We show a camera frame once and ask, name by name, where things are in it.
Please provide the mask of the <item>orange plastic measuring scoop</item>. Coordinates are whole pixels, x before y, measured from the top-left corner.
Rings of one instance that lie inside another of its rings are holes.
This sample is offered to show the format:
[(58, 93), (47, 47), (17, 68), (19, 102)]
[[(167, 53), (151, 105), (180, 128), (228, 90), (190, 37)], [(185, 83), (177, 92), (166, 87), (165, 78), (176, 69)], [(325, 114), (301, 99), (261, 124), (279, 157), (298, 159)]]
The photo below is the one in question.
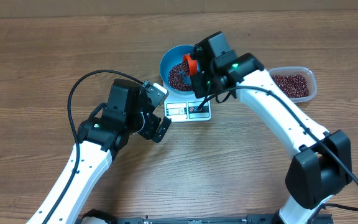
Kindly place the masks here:
[(185, 54), (182, 58), (182, 68), (186, 75), (192, 76), (198, 71), (198, 63), (190, 54)]

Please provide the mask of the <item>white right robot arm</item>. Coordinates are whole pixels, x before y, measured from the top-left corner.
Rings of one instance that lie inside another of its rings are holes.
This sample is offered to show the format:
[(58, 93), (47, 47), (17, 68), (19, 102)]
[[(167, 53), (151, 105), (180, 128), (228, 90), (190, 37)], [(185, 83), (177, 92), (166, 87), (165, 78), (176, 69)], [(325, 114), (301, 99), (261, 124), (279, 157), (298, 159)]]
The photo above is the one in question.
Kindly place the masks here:
[(250, 53), (194, 50), (183, 60), (197, 98), (209, 101), (229, 92), (256, 112), (287, 149), (290, 197), (271, 222), (314, 223), (321, 209), (330, 206), (329, 199), (354, 180), (348, 136), (341, 130), (330, 133), (309, 118)]

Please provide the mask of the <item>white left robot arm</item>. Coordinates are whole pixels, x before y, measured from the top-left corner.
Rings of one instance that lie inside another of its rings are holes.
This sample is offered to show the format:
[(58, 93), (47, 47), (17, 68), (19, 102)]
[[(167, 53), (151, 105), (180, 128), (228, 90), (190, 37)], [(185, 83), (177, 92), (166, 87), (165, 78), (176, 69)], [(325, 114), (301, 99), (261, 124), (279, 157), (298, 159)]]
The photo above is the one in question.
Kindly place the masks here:
[(74, 223), (100, 177), (131, 134), (159, 143), (171, 124), (153, 112), (169, 92), (158, 83), (116, 79), (108, 101), (100, 103), (76, 131), (70, 158), (29, 223)]

